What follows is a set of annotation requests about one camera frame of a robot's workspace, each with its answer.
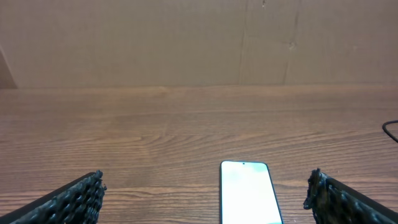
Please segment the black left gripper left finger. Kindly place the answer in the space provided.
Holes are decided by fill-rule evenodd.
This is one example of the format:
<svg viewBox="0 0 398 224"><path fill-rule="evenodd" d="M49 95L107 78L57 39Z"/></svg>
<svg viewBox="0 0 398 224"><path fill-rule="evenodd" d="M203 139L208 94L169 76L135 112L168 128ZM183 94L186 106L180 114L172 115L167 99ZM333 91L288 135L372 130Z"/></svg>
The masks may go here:
<svg viewBox="0 0 398 224"><path fill-rule="evenodd" d="M96 224L106 187L100 170L89 172L1 217L13 224Z"/></svg>

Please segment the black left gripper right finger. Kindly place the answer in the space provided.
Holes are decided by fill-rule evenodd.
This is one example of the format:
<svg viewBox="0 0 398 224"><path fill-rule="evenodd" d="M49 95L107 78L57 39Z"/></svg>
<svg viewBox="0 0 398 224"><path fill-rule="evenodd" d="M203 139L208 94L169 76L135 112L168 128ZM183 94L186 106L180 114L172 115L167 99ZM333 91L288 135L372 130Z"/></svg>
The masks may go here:
<svg viewBox="0 0 398 224"><path fill-rule="evenodd" d="M397 224L397 212L381 205L320 169L308 179L303 208L316 224Z"/></svg>

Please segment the Samsung Galaxy smartphone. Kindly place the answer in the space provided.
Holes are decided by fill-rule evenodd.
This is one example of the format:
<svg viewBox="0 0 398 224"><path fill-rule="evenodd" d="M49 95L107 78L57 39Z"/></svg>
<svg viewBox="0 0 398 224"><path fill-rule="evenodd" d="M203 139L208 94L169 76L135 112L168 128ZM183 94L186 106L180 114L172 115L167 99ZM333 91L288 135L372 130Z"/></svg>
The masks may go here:
<svg viewBox="0 0 398 224"><path fill-rule="evenodd" d="M283 224L266 163L221 162L220 223Z"/></svg>

